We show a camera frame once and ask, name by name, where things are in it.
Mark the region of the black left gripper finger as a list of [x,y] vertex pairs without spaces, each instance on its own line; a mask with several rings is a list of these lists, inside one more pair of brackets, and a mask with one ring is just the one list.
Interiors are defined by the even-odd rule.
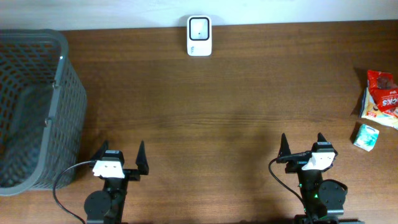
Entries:
[[97,161],[100,160],[104,153],[109,149],[109,141],[105,140],[104,143],[101,145],[101,147],[94,153],[94,155],[91,157],[91,161]]
[[139,146],[139,151],[136,157],[136,165],[140,174],[148,174],[149,173],[149,164],[146,158],[146,151],[144,141],[141,141]]

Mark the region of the teal tissue pack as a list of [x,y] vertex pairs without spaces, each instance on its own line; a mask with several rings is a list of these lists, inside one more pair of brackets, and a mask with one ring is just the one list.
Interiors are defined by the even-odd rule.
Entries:
[[375,147],[378,136],[379,130],[374,129],[366,124],[362,124],[358,130],[353,144],[369,152]]

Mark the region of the yellow snack bag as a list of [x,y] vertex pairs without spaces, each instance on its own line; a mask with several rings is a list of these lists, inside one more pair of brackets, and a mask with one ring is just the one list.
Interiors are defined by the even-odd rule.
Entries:
[[393,108],[385,112],[380,111],[369,93],[368,87],[365,88],[364,95],[361,100],[359,117],[369,119],[383,126],[397,129],[397,108]]

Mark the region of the red Hacks candy bag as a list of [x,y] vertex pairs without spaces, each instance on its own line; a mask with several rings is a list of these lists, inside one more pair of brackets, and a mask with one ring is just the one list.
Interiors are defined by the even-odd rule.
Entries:
[[393,74],[368,70],[369,92],[381,112],[397,107],[397,85]]

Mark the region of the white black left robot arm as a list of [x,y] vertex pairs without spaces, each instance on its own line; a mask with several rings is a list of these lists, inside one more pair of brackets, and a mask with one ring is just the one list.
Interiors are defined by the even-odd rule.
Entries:
[[149,174],[145,145],[142,141],[136,157],[136,169],[125,169],[121,151],[109,148],[105,141],[91,158],[93,175],[104,181],[103,188],[87,196],[84,210],[86,222],[90,224],[121,223],[127,187],[130,182],[138,182],[142,175]]

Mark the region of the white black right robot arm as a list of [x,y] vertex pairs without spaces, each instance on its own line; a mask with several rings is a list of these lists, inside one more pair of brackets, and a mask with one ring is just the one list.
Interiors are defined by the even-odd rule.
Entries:
[[311,150],[291,153],[285,134],[281,136],[280,149],[274,162],[285,164],[287,174],[298,175],[298,187],[304,214],[296,215],[294,223],[361,223],[360,220],[340,220],[344,214],[343,205],[348,187],[333,179],[324,179],[322,174],[333,167],[338,152],[322,133],[318,133],[317,141]]

